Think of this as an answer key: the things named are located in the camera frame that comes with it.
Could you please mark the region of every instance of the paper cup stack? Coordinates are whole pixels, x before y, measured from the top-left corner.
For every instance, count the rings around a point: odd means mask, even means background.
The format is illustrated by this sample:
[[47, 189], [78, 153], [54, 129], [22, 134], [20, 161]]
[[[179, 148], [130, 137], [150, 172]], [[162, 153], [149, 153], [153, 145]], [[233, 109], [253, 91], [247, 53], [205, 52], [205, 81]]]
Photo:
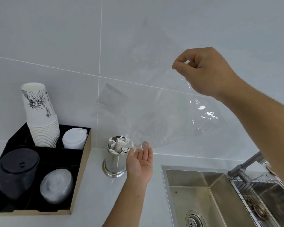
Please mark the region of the paper cup stack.
[[60, 136], [57, 115], [45, 86], [40, 83], [22, 85], [26, 123], [36, 146], [56, 147]]

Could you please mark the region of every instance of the black ink drawing on cup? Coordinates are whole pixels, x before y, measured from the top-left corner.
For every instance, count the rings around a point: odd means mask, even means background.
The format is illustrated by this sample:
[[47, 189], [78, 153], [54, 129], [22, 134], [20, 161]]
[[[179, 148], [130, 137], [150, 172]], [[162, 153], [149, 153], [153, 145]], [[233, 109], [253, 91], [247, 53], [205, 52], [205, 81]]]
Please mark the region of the black ink drawing on cup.
[[43, 106], [46, 110], [46, 117], [50, 118], [51, 111], [48, 109], [48, 106], [46, 104], [46, 97], [43, 94], [43, 90], [31, 92], [31, 91], [25, 91], [21, 90], [24, 97], [28, 99], [28, 107], [31, 107], [32, 110], [38, 108], [42, 109], [41, 106]]

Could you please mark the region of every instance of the right hand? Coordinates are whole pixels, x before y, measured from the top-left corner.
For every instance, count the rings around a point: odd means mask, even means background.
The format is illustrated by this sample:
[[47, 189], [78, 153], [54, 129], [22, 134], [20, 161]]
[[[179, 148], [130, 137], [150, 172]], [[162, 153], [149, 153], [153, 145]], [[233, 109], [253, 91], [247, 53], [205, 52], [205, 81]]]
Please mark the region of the right hand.
[[217, 100], [241, 80], [222, 55], [211, 47], [185, 50], [172, 68], [184, 76], [195, 91]]

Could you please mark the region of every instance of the metal faucet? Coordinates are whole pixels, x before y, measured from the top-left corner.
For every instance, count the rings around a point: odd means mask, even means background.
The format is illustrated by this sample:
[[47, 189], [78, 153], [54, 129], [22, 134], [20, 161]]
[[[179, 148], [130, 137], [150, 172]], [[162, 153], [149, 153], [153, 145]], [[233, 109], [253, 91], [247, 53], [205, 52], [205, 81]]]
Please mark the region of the metal faucet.
[[247, 167], [249, 167], [254, 162], [258, 162], [260, 164], [266, 162], [265, 157], [262, 155], [260, 151], [256, 153], [254, 156], [252, 156], [250, 159], [248, 159], [246, 162], [244, 162], [243, 164], [237, 165], [235, 168], [228, 171], [227, 175], [232, 179], [236, 179], [237, 177], [239, 177], [240, 179], [242, 179], [244, 183], [251, 183], [253, 179], [251, 179], [250, 176], [245, 174], [245, 171]]

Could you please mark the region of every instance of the sink drain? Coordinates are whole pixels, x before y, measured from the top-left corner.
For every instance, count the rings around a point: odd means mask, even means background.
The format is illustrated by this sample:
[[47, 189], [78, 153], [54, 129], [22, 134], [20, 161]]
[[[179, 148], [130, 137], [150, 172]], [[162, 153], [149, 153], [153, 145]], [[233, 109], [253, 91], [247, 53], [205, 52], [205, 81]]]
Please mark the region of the sink drain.
[[185, 219], [187, 227], [206, 227], [204, 219], [196, 211], [188, 211]]

